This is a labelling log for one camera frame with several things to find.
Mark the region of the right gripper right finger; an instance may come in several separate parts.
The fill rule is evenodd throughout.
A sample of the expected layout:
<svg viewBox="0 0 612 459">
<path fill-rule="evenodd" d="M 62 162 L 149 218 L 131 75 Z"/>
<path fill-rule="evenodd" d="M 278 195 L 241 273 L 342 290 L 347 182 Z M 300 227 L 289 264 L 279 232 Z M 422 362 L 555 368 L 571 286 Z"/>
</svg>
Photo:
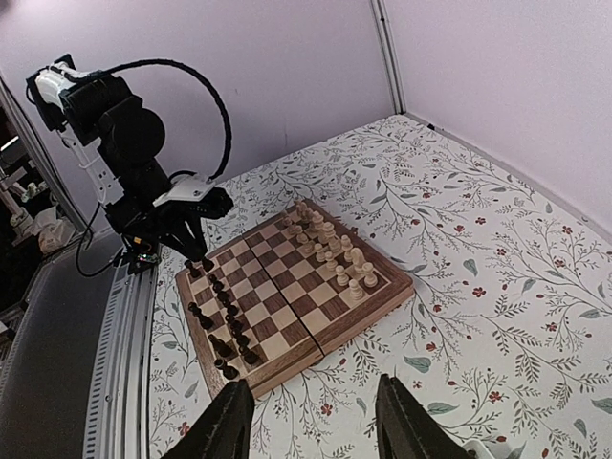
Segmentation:
<svg viewBox="0 0 612 459">
<path fill-rule="evenodd" d="M 396 377 L 381 375 L 375 413 L 380 458 L 472 458 L 446 435 Z"/>
</svg>

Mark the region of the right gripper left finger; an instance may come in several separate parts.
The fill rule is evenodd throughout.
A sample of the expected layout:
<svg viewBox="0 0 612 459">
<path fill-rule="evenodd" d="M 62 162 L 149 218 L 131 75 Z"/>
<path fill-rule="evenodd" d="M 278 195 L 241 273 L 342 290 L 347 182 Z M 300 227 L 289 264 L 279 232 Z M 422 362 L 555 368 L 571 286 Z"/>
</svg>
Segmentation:
<svg viewBox="0 0 612 459">
<path fill-rule="evenodd" d="M 253 414 L 247 382 L 228 382 L 164 458 L 247 459 Z"/>
</svg>

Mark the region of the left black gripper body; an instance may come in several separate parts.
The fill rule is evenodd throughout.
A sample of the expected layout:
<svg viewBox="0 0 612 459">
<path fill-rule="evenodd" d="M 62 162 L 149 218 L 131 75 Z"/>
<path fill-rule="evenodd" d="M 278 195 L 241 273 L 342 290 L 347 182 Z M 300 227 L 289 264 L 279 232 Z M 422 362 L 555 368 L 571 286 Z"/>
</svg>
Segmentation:
<svg viewBox="0 0 612 459">
<path fill-rule="evenodd" d="M 137 166 L 115 165 L 111 171 L 122 188 L 120 198 L 104 206 L 113 230 L 148 243 L 164 244 L 193 262 L 205 257 L 207 245 L 201 217 L 153 207 L 153 201 L 170 189 L 170 180 L 157 161 Z"/>
</svg>

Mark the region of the dark rook corner piece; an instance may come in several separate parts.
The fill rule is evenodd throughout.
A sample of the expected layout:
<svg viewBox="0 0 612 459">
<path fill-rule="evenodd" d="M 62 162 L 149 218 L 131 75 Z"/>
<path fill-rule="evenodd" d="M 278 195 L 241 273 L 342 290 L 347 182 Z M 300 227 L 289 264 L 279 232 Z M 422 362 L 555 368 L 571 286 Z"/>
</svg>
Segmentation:
<svg viewBox="0 0 612 459">
<path fill-rule="evenodd" d="M 191 260 L 185 262 L 185 266 L 188 269 L 189 275 L 192 279 L 198 279 L 202 276 L 202 273 L 198 267 L 196 267 Z"/>
</svg>

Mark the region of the dark bishop piece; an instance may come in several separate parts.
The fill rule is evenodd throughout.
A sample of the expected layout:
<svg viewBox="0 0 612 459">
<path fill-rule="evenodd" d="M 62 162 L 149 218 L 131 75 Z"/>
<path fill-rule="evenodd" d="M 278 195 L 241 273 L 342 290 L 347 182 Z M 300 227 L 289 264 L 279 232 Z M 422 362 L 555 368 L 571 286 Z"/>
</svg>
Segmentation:
<svg viewBox="0 0 612 459">
<path fill-rule="evenodd" d="M 208 341 L 219 357 L 223 359 L 233 359 L 235 357 L 233 348 L 222 339 L 219 339 L 214 335 L 208 335 Z"/>
</svg>

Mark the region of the dark king piece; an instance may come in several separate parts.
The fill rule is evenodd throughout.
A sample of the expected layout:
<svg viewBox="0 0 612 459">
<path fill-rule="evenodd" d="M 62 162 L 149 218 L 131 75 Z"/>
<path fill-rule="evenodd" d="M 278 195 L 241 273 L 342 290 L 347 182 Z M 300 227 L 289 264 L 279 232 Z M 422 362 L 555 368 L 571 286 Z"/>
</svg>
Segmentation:
<svg viewBox="0 0 612 459">
<path fill-rule="evenodd" d="M 204 330 L 209 330 L 214 326 L 213 320 L 210 317 L 206 316 L 195 302 L 190 302 L 187 308 L 198 320 L 200 326 Z"/>
</svg>

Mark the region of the wooden chess board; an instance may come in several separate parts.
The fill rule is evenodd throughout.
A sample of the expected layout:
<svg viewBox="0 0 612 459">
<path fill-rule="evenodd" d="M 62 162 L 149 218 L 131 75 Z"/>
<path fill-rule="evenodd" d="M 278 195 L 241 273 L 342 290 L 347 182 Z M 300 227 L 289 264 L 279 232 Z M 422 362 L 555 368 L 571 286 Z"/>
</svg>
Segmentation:
<svg viewBox="0 0 612 459">
<path fill-rule="evenodd" d="M 352 309 L 337 300 L 317 306 L 293 282 L 290 273 L 281 271 L 282 264 L 266 241 L 267 236 L 276 232 L 272 223 L 279 216 L 280 213 L 212 252 L 208 259 L 214 263 L 214 269 L 210 272 L 193 263 L 202 273 L 200 278 L 192 279 L 186 267 L 176 276 L 196 357 L 212 396 L 232 380 L 226 380 L 215 368 L 214 361 L 221 357 L 213 350 L 208 335 L 233 348 L 235 357 L 225 360 L 239 371 L 236 380 L 245 380 L 252 395 L 260 397 L 322 360 L 414 294 L 412 278 L 357 235 L 383 259 L 382 273 L 388 284 Z M 233 320 L 244 324 L 241 335 L 250 338 L 248 349 L 238 347 L 237 335 L 231 332 L 230 321 L 226 320 L 226 307 L 217 299 L 208 280 L 210 274 L 224 284 L 232 304 L 238 307 L 239 313 Z M 211 329 L 200 326 L 187 308 L 190 302 L 195 302 L 213 320 Z"/>
</svg>

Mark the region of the dark knight piece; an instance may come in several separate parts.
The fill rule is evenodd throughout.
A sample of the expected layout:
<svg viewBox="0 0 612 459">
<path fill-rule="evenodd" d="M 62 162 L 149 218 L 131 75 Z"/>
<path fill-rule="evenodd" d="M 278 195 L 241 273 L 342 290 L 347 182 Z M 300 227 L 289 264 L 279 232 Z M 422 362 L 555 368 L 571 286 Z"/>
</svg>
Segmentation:
<svg viewBox="0 0 612 459">
<path fill-rule="evenodd" d="M 211 260 L 207 259 L 207 258 L 204 258 L 204 259 L 201 261 L 201 264 L 202 264 L 203 269 L 204 269 L 204 270 L 205 270 L 207 273 L 208 273 L 208 272 L 210 272 L 211 270 L 213 270 L 213 269 L 214 269 L 214 263 L 213 263 Z"/>
</svg>

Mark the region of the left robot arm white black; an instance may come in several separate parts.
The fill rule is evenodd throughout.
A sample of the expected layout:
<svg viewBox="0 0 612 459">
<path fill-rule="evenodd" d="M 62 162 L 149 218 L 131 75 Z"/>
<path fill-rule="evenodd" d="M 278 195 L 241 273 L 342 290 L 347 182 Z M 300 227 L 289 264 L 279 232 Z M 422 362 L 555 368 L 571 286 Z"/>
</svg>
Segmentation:
<svg viewBox="0 0 612 459">
<path fill-rule="evenodd" d="M 156 160 L 164 123 L 116 72 L 82 73 L 64 55 L 30 76 L 27 92 L 47 128 L 78 158 L 109 224 L 130 250 L 163 244 L 206 264 L 202 221 L 225 216 L 233 202 L 213 178 L 164 172 Z"/>
</svg>

